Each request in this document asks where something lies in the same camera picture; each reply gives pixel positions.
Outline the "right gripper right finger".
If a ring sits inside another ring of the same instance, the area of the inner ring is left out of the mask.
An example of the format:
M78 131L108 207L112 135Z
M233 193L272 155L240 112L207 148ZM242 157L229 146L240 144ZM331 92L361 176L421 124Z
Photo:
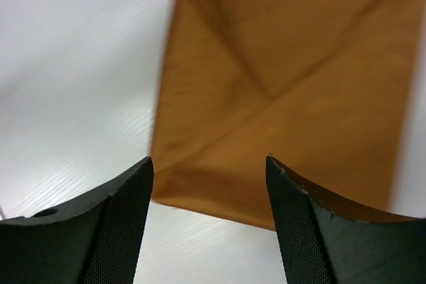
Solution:
M349 200L272 156L266 185L288 283L425 282L425 219Z

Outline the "brown cloth napkin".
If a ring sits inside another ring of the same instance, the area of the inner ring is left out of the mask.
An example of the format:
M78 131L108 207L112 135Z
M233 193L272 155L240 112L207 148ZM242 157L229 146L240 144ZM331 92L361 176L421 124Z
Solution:
M387 209L425 0L176 0L154 201L273 229L265 159Z

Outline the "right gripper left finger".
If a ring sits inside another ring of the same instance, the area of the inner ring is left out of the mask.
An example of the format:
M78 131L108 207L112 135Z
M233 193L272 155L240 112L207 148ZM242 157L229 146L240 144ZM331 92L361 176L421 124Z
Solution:
M31 217L1 221L1 282L133 283L154 181L145 157Z

